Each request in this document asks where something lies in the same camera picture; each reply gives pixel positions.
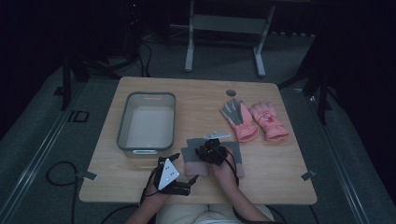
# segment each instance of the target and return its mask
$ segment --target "camera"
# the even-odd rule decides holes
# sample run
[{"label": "camera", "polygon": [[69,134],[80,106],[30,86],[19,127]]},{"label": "camera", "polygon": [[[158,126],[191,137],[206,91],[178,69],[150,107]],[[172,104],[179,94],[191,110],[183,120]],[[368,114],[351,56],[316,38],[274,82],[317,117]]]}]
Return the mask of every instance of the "camera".
[{"label": "camera", "polygon": [[203,146],[195,149],[195,154],[201,161],[214,163],[220,166],[227,157],[227,149],[220,145],[220,140],[209,139]]}]

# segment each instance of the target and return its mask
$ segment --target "gray glove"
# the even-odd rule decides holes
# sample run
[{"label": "gray glove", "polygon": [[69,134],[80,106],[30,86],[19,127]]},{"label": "gray glove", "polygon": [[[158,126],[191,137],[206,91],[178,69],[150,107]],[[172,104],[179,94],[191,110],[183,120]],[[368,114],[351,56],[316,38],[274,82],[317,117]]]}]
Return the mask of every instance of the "gray glove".
[{"label": "gray glove", "polygon": [[259,134],[259,127],[253,123],[253,118],[242,101],[233,98],[220,112],[229,121],[239,142],[252,141]]}]

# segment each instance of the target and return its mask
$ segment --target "white pants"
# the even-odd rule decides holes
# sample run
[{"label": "white pants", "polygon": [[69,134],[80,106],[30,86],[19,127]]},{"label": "white pants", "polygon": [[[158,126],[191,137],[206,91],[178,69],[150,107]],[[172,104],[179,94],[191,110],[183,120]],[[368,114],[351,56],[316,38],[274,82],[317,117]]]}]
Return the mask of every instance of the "white pants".
[{"label": "white pants", "polygon": [[[256,204],[271,220],[274,217],[263,204]],[[166,204],[157,214],[157,224],[192,224],[207,220],[234,220],[239,221],[233,214],[230,204]]]}]

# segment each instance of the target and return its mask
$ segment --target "gray plastic tray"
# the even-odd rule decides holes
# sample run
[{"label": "gray plastic tray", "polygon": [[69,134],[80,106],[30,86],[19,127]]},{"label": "gray plastic tray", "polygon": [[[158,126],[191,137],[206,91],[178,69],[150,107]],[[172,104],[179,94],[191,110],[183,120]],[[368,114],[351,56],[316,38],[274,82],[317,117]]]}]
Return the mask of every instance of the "gray plastic tray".
[{"label": "gray plastic tray", "polygon": [[176,97],[133,92],[126,100],[117,144],[129,158],[166,156],[174,143]]}]

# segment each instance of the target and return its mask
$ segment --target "pink glove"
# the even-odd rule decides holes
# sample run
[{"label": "pink glove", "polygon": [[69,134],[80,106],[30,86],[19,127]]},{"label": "pink glove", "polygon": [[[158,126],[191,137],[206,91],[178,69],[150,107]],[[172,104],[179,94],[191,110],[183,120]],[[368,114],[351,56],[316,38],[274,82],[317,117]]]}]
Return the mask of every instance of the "pink glove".
[{"label": "pink glove", "polygon": [[252,141],[259,135],[259,127],[253,123],[253,118],[242,101],[237,102],[233,98],[220,112],[230,122],[239,142]]},{"label": "pink glove", "polygon": [[289,132],[276,118],[276,110],[272,104],[257,103],[248,110],[265,131],[265,139],[270,142],[288,137]]}]

